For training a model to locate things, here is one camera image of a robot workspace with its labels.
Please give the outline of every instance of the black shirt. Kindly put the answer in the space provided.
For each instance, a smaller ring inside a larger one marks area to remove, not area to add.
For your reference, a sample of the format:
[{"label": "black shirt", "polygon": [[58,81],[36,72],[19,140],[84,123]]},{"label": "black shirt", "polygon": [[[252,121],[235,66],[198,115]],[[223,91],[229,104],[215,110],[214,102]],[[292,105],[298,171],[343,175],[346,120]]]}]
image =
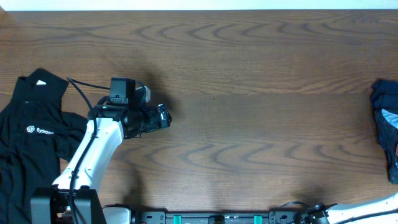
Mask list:
[{"label": "black shirt", "polygon": [[87,119],[61,111],[67,86],[38,69],[18,78],[0,113],[0,223],[30,223],[34,190],[51,186],[60,175],[59,157],[70,161],[84,136]]}]

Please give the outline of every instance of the black cloth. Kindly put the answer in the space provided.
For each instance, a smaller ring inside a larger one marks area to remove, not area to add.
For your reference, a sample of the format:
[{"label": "black cloth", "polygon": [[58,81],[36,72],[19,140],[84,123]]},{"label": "black cloth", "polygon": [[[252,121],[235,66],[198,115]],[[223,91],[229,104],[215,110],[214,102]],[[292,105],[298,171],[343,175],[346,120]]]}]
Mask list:
[{"label": "black cloth", "polygon": [[[45,85],[36,85],[38,81]],[[30,198],[60,175],[59,157],[70,161],[87,119],[61,111],[68,82],[38,69],[19,77],[0,113],[0,223],[30,223]]]},{"label": "black cloth", "polygon": [[387,154],[389,180],[393,184],[398,184],[398,129],[384,115],[389,113],[390,116],[396,115],[398,118],[398,82],[378,80],[372,88],[374,93],[371,96],[371,103],[379,143]]}]

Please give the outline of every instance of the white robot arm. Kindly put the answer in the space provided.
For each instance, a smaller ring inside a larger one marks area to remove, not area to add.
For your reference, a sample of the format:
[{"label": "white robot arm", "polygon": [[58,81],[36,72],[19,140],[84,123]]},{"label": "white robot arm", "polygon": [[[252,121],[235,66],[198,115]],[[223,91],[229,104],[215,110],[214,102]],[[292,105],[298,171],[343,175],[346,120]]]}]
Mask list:
[{"label": "white robot arm", "polygon": [[329,222],[335,224],[345,220],[357,224],[398,223],[398,193],[363,203],[335,205],[327,212]]},{"label": "white robot arm", "polygon": [[[74,186],[76,190],[83,186],[88,189],[100,189],[101,181],[113,152],[122,143],[124,137],[123,126],[120,121],[114,121],[112,118],[97,118],[96,120],[98,125],[96,139],[79,167],[78,178]],[[56,185],[58,189],[69,189],[72,177],[71,172],[75,169],[77,161],[83,154],[93,131],[94,124],[93,120],[91,120],[87,123],[86,134],[68,167],[53,182],[53,185]]]}]

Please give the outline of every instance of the wood grain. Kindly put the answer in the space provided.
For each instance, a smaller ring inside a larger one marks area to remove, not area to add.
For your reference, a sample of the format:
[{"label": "wood grain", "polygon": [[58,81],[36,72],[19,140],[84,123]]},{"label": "wood grain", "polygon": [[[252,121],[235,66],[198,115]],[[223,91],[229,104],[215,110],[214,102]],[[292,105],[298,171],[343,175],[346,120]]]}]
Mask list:
[{"label": "wood grain", "polygon": [[[170,108],[171,128],[115,152],[103,205],[266,210],[397,190],[369,103],[377,78],[398,79],[395,11],[6,15],[1,108],[37,67],[96,85],[134,78]],[[82,89],[92,103],[107,94]],[[72,87],[63,110],[88,111]]]}]

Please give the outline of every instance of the logo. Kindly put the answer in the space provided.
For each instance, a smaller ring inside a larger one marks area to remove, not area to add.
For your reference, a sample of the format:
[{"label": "logo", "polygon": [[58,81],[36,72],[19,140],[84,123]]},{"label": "logo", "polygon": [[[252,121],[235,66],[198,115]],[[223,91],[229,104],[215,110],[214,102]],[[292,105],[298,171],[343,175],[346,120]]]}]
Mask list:
[{"label": "logo", "polygon": [[35,131],[35,126],[30,125],[29,127],[26,128],[26,131],[29,133],[32,133]]},{"label": "logo", "polygon": [[[26,131],[29,133],[33,133],[35,131],[35,126],[30,125],[29,127],[26,128]],[[44,129],[36,128],[36,132],[40,134],[54,134],[52,131],[47,131]]]},{"label": "logo", "polygon": [[52,131],[46,131],[46,130],[40,129],[40,128],[37,128],[36,131],[38,133],[42,133],[42,134],[54,134],[54,132],[52,132]]}]

